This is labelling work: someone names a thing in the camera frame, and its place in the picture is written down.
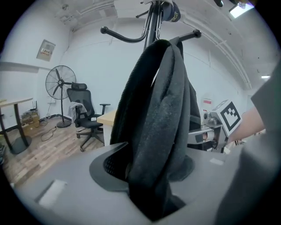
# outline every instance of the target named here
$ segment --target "black table base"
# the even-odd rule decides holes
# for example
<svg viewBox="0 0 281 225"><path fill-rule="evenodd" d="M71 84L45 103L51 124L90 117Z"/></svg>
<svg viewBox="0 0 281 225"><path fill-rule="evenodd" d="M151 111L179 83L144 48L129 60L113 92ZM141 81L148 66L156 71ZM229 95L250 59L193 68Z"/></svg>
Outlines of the black table base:
<svg viewBox="0 0 281 225"><path fill-rule="evenodd" d="M25 137L28 143L28 146L30 146L31 144L31 137L26 136ZM12 144L12 149L11 149L11 153L13 154L19 154L21 152L23 152L24 150L26 150L28 148L28 146L26 146L23 142L23 140L21 138L17 138L14 143Z"/></svg>
<svg viewBox="0 0 281 225"><path fill-rule="evenodd" d="M3 123L3 118L2 118L3 115L1 114L1 108L0 108L0 125L1 125L1 128L2 128L3 136L6 140L6 143L9 147L11 153L19 154L19 153L23 152L24 150L26 150L30 146L31 137L26 137L24 132L23 132L21 120L19 118L18 105L17 104L14 104L14 113L15 113L16 120L17 120L17 129L18 129L21 137L17 138L12 145L9 141L9 138L8 138L8 135L7 135L4 123Z"/></svg>

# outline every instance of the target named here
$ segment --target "white cloth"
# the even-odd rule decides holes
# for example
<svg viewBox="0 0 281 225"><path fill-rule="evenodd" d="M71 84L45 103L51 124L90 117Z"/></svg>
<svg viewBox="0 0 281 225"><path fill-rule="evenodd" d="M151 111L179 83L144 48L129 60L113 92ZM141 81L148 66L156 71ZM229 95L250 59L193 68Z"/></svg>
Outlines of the white cloth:
<svg viewBox="0 0 281 225"><path fill-rule="evenodd" d="M79 102L71 102L71 103L70 103L70 106L69 106L69 108L68 108L68 115L71 116L72 123L73 123L73 122L76 120L76 118L77 118L77 115L76 115L76 106L82 106L82 108L79 108L81 113L86 113L86 112L87 112L85 106L84 106L82 103L79 103Z"/></svg>

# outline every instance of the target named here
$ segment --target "wooden desk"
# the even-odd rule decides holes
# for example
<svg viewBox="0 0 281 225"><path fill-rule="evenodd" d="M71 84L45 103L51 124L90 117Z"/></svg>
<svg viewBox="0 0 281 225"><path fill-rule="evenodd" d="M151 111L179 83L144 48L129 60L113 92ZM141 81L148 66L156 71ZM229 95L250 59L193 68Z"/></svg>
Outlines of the wooden desk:
<svg viewBox="0 0 281 225"><path fill-rule="evenodd" d="M28 148L28 146L31 143L31 137L26 137L23 133L22 130L22 124L21 124L21 119L19 117L19 113L18 113L18 104L22 103L22 102L27 102L32 100L32 98L25 98L25 99L16 99L14 101L4 101L4 102L0 102L0 125L2 128L2 132L3 132L3 136L6 140L6 143L10 149L10 151L13 154L19 154L21 152L23 152L24 150L26 150ZM7 136L7 132L3 123L3 118L2 118L2 113L1 113L1 108L5 107L5 106L9 106L9 105L14 105L14 113L16 116L16 121L17 121L17 129L21 135L21 138L17 138L13 144L10 143L9 138Z"/></svg>
<svg viewBox="0 0 281 225"><path fill-rule="evenodd" d="M114 124L115 114L116 110L106 113L97 118L97 122L103 124L105 146L108 146L110 143L111 131Z"/></svg>

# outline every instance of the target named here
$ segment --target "metal pole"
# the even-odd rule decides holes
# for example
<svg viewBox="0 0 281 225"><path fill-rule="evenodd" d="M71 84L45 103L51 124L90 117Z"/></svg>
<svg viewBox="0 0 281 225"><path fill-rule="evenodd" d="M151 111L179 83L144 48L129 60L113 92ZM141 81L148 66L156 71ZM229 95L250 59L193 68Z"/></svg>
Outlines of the metal pole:
<svg viewBox="0 0 281 225"><path fill-rule="evenodd" d="M12 151L13 147L12 147L10 141L9 141L9 138L8 138L8 135L7 135L4 123L3 123L3 115L1 114L1 108L0 108L0 125L1 125L1 128L2 128L3 136L4 136L5 140L6 140L6 143L7 143L8 147L9 147L9 149Z"/></svg>
<svg viewBox="0 0 281 225"><path fill-rule="evenodd" d="M61 87L61 116L62 116L62 122L65 123L65 119L63 118L63 108L62 108L62 87Z"/></svg>
<svg viewBox="0 0 281 225"><path fill-rule="evenodd" d="M22 141L25 144L25 146L28 147L29 143L27 142L25 134L23 133L21 119L19 118L18 105L17 104L14 104L14 113L16 115L16 121L17 121L17 125L18 125L17 128L18 128L19 134L21 135Z"/></svg>
<svg viewBox="0 0 281 225"><path fill-rule="evenodd" d="M159 1L156 1L152 4L153 4L153 11L152 11L152 16L151 16L150 23L149 23L148 34L145 37L144 49L146 49L146 47L148 47L155 41L157 18L158 18L159 8L161 7L161 4Z"/></svg>

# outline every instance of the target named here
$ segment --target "office chair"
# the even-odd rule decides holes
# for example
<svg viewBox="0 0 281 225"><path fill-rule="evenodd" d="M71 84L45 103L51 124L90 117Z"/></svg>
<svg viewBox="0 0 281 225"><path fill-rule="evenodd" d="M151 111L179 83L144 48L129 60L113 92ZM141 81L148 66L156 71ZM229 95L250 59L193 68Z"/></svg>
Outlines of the office chair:
<svg viewBox="0 0 281 225"><path fill-rule="evenodd" d="M87 135L85 141L80 145L81 152L85 151L83 146L88 142L91 137L96 138L100 142L104 143L104 141L102 141L97 135L103 133L97 130L103 124L98 123L97 121L91 121L91 118L97 118L101 116L101 114L95 114L93 104L91 101L91 92L87 90L87 85L84 83L72 83L71 88L67 89L67 95L71 102L82 103L87 110L87 112L81 113L80 109L82 108L82 106L76 106L76 120L74 121L75 127L84 127L91 129L90 132L76 133L77 138L80 138L81 135ZM105 107L110 104L100 105L102 105L102 115L104 115Z"/></svg>

